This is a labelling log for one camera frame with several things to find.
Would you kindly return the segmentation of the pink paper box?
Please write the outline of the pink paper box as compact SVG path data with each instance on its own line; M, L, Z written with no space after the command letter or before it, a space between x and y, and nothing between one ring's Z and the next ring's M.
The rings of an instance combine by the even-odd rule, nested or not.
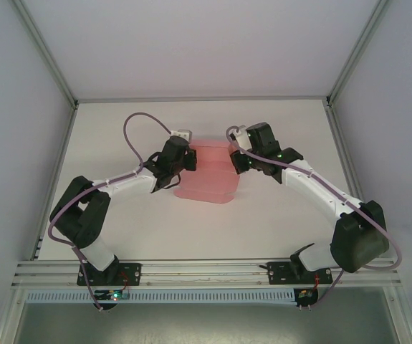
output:
M173 192L180 199L226 204L234 200L240 176L231 162L234 151L224 140L192 140L196 150L195 171L182 171L181 182Z

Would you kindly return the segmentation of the grey metal panel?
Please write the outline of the grey metal panel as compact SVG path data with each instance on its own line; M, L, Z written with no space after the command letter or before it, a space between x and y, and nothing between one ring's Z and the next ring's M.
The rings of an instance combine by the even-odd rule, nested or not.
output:
M27 305L16 344L398 344L382 310L276 305Z

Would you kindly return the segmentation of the aluminium side rail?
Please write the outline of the aluminium side rail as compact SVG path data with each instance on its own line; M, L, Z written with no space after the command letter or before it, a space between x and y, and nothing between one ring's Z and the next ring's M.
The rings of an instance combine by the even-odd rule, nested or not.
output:
M346 192L352 194L347 201L340 202L340 205L345 208L340 211L340 217L336 221L332 238L332 253L335 257L365 264L379 255L379 249L385 246L385 238L357 210L361 210L365 215L376 220L382 217L382 209L373 202L365 203L361 200L354 200L361 196L361 191L344 141L344 135L332 106L328 102L325 102L324 106L345 175Z
M70 118L67 122L67 127L60 141L59 150L57 152L57 157L55 159L54 166L52 169L52 175L49 180L48 187L47 187L46 199L44 200L42 212L39 217L39 221L37 223L37 227L36 227L36 231L34 235L33 247L32 247L32 250L30 251L30 255L28 258L29 261L37 259L37 252L39 251L40 239L43 238L45 229L47 228L47 224L49 223L49 214L52 208L52 203L54 201L54 195L57 189L59 176L62 170L64 158L67 152L67 147L69 145L70 136L72 134L73 126L75 124L78 106L79 106L79 103L76 102L71 107Z

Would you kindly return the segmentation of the aluminium rail beam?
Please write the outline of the aluminium rail beam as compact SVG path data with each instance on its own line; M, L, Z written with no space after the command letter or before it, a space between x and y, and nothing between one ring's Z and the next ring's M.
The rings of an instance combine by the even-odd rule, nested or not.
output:
M270 287L270 272L257 260L143 260L135 273L140 288L250 288ZM25 261L18 263L12 287L32 289L77 288L79 263L75 261ZM360 269L345 273L339 287L400 287L395 270Z

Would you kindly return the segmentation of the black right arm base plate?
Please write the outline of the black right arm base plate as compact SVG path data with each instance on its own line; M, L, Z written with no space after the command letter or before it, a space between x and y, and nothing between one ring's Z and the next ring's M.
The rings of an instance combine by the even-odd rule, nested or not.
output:
M318 269L314 272L303 266L296 266L290 261L268 262L269 284L271 285L330 285L333 282L331 273L327 269Z

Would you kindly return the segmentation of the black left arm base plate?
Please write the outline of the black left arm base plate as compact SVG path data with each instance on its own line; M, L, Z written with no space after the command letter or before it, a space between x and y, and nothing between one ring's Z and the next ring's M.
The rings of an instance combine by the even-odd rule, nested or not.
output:
M140 284L142 265L139 263L111 264L105 271L95 269L86 263L79 268L76 284L80 287L86 286L85 274L91 287L134 287Z

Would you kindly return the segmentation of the aluminium frame post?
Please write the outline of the aluminium frame post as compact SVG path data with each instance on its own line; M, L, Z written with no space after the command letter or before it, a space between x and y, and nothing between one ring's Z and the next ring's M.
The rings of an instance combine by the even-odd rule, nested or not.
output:
M78 100L73 94L70 86L68 85L65 76L59 68L50 48L37 26L34 17L32 16L28 6L24 0L8 0L12 5L14 12L19 17L19 20L25 28L27 35L31 39L35 49L37 50L40 58L47 67L50 75L54 79L59 91L63 94L73 109L77 108Z
M332 89L326 97L327 104L330 107L332 107L339 99L341 93L348 83L348 80L357 67L359 61L361 60L361 57L365 53L368 45L370 44L373 36L378 30L387 10L392 3L393 0L377 0L369 18L367 19L363 29L359 34L358 39L354 43L345 64L340 70L340 73L337 76Z

